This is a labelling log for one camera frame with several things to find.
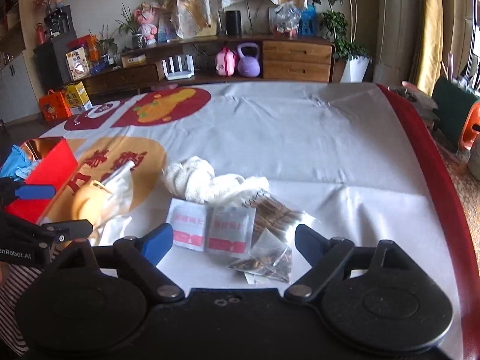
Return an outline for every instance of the metal bolt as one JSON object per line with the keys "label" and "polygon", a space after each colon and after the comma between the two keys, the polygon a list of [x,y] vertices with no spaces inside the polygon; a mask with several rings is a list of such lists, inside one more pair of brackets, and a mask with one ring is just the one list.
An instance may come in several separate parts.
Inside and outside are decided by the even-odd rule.
{"label": "metal bolt", "polygon": [[224,307],[229,303],[225,299],[215,299],[214,304],[220,307]]}
{"label": "metal bolt", "polygon": [[293,295],[297,298],[307,298],[311,295],[311,288],[303,284],[291,286],[288,291],[290,295]]}
{"label": "metal bolt", "polygon": [[157,293],[163,298],[176,298],[181,290],[177,286],[166,285],[159,287]]}

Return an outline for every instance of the kettlebell handle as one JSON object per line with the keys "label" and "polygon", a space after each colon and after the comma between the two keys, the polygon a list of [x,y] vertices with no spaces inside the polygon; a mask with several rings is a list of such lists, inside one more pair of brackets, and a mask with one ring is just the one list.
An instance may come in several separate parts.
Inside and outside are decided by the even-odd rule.
{"label": "kettlebell handle", "polygon": [[258,59],[260,57],[260,47],[258,47],[258,45],[256,43],[241,43],[238,45],[237,47],[237,51],[238,51],[238,54],[240,56],[240,58],[244,58],[245,56],[243,55],[243,52],[242,52],[242,49],[244,47],[253,47],[255,49],[257,49],[257,55],[255,56],[255,59]]}

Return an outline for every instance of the white cabinet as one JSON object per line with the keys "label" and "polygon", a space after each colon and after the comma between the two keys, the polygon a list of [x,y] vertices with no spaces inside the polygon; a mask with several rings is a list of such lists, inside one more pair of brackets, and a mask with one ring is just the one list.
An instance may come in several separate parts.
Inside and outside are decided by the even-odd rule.
{"label": "white cabinet", "polygon": [[20,54],[0,71],[0,119],[8,123],[38,113],[25,58]]}

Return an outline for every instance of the packet with pink text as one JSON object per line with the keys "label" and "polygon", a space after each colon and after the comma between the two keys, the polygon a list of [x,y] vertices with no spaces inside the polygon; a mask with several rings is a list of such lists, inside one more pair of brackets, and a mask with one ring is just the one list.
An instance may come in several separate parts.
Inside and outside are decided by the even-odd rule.
{"label": "packet with pink text", "polygon": [[215,207],[208,228],[207,251],[237,258],[245,257],[250,251],[254,220],[254,208]]}
{"label": "packet with pink text", "polygon": [[173,227],[173,244],[203,251],[208,218],[207,206],[172,199],[166,222]]}

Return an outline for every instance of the pink bag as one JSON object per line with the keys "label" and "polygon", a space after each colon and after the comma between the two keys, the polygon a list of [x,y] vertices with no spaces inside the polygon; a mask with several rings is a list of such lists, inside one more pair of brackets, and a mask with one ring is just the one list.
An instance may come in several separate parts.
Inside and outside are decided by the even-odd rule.
{"label": "pink bag", "polygon": [[215,57],[215,64],[219,76],[232,76],[237,64],[237,54],[224,47]]}

